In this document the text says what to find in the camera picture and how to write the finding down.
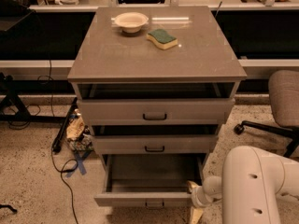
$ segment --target white bowl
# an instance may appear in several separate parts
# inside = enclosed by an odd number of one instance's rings
[[[127,12],[117,16],[114,22],[126,33],[136,33],[147,23],[149,18],[138,12]]]

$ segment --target concrete floor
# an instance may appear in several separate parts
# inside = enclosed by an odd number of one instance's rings
[[[34,101],[28,99],[26,102],[38,103],[41,114],[51,115],[49,103],[40,101],[41,99]],[[55,115],[63,116],[71,104],[71,99],[56,97],[54,104]],[[30,106],[29,110],[34,114],[37,107]],[[218,144],[207,160],[204,168],[205,177],[221,175],[224,158],[233,147],[250,145],[277,150],[277,153],[283,152],[288,142],[286,138],[251,128],[247,128],[240,136],[234,134],[234,126],[243,119],[274,124],[267,96],[237,97],[237,103],[228,122],[221,128]],[[7,122],[0,122],[0,204],[11,204],[18,209],[17,214],[12,214],[8,209],[1,209],[0,223],[76,223],[70,190],[54,169],[51,160],[50,147],[58,131],[57,124],[31,123],[23,130],[16,130],[9,128]],[[57,167],[61,169],[69,159],[74,158],[74,153],[67,143],[63,143],[62,151],[53,158]],[[63,174],[63,179],[74,193],[74,206],[79,224],[188,223],[190,217],[188,207],[148,210],[97,206],[93,196],[101,192],[105,171],[93,152],[83,164],[86,173],[77,169],[72,175]],[[69,162],[66,168],[73,165],[73,162]],[[299,223],[299,203],[278,202],[278,208],[282,224]],[[199,223],[221,224],[221,204],[206,208]]]

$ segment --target chair seat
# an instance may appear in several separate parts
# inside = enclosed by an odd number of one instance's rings
[[[299,128],[299,72],[281,70],[269,79],[269,97],[275,122]]]

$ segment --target power cord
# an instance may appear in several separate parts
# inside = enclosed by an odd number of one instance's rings
[[[73,211],[74,219],[75,219],[76,223],[78,224],[78,220],[77,220],[77,216],[76,216],[76,212],[75,212],[75,205],[74,205],[74,193],[73,193],[72,188],[69,186],[69,184],[68,184],[68,183],[64,180],[64,178],[63,178],[63,174],[65,174],[65,173],[72,173],[72,172],[74,172],[74,171],[78,168],[78,161],[75,160],[75,159],[71,159],[71,160],[67,161],[67,162],[64,164],[62,170],[59,170],[59,169],[57,168],[56,164],[55,164],[54,157],[53,157],[53,152],[54,152],[54,151],[53,151],[53,148],[52,148],[52,149],[51,149],[51,152],[50,152],[50,155],[51,155],[51,159],[52,159],[53,166],[54,166],[54,168],[56,169],[56,171],[57,171],[58,173],[60,173],[60,178],[63,180],[63,182],[66,184],[66,186],[69,188],[69,190],[70,190],[70,192],[71,192],[72,211]],[[76,163],[75,167],[74,167],[74,168],[71,168],[71,169],[65,169],[65,166],[66,166],[69,162],[71,162],[71,161],[74,161],[74,162]]]

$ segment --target drawer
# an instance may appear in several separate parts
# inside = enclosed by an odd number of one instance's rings
[[[103,192],[94,197],[101,206],[191,205],[187,181],[201,185],[197,155],[109,155]]]
[[[216,146],[217,135],[92,136],[99,154],[209,153]]]
[[[78,101],[88,126],[94,124],[182,124],[225,123],[234,99]]]

